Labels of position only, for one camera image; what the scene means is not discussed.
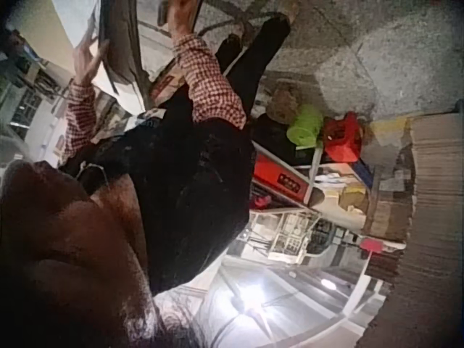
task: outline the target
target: hand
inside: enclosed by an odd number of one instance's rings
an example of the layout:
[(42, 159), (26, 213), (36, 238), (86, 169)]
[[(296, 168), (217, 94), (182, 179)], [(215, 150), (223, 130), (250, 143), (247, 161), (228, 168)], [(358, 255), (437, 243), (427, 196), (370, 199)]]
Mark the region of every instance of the hand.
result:
[(167, 24), (174, 41), (191, 34), (191, 19), (196, 0), (169, 0)]
[(92, 56), (90, 52), (90, 46), (95, 42), (96, 38), (92, 39), (92, 34), (95, 29), (95, 18), (92, 16), (88, 20), (87, 31), (84, 34), (81, 42), (74, 49), (74, 70), (75, 77), (74, 82), (81, 86), (89, 86), (92, 80), (95, 78), (96, 73), (99, 70), (100, 63), (104, 55), (108, 52), (109, 41), (106, 40), (99, 47), (96, 56)]

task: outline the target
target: red object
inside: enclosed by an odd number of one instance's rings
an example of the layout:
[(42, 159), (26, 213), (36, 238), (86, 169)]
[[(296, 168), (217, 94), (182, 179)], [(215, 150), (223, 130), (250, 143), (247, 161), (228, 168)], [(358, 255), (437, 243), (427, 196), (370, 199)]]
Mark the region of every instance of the red object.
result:
[(254, 165), (254, 178), (266, 183), (282, 194), (303, 203), (308, 183), (290, 170), (272, 161), (264, 154), (257, 154)]
[(384, 250), (384, 243), (376, 239), (365, 238), (361, 241), (360, 248), (368, 252), (382, 253)]
[(324, 149), (335, 162), (351, 163), (361, 155), (361, 128), (357, 115), (350, 111), (343, 120), (328, 120), (324, 125)]

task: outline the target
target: shoe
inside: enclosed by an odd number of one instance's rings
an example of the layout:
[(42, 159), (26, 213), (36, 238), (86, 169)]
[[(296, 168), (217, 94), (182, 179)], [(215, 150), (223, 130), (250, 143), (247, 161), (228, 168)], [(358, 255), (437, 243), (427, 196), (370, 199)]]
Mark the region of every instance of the shoe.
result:
[(277, 12), (288, 18), (291, 25), (299, 14), (300, 0), (280, 0)]
[(240, 38), (240, 41), (243, 40), (245, 35), (245, 24), (243, 22), (237, 22), (233, 25), (231, 35), (235, 35)]

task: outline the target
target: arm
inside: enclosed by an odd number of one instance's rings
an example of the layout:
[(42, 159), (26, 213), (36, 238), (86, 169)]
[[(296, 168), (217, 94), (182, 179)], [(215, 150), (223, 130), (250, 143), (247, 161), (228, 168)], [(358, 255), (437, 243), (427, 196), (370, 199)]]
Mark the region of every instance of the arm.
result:
[(96, 124), (95, 91), (92, 85), (79, 86), (72, 82), (67, 101), (65, 150), (62, 162), (73, 157), (94, 136)]
[(167, 23), (174, 53), (189, 86), (196, 123), (220, 118), (242, 129), (247, 121), (239, 96), (220, 72), (219, 63), (206, 43), (191, 32), (195, 0), (171, 0)]
[(65, 151), (61, 162), (74, 156), (90, 142), (94, 136), (96, 124), (95, 91), (92, 80), (95, 78), (103, 56), (106, 54), (109, 42), (105, 41), (95, 57), (90, 52), (92, 35), (94, 34), (94, 16), (88, 22), (87, 31), (73, 52), (75, 78), (70, 84), (66, 120)]
[(216, 57), (194, 34), (175, 39), (176, 61), (189, 86), (194, 122), (222, 118), (242, 129), (247, 121), (239, 96), (220, 72)]

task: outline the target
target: stack of cardboard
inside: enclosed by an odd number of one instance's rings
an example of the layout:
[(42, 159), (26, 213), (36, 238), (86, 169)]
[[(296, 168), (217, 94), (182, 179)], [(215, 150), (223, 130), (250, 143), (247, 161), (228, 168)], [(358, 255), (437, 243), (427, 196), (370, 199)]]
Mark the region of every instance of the stack of cardboard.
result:
[(357, 348), (461, 347), (463, 115), (422, 116), (411, 131), (417, 199), (411, 236), (394, 290)]

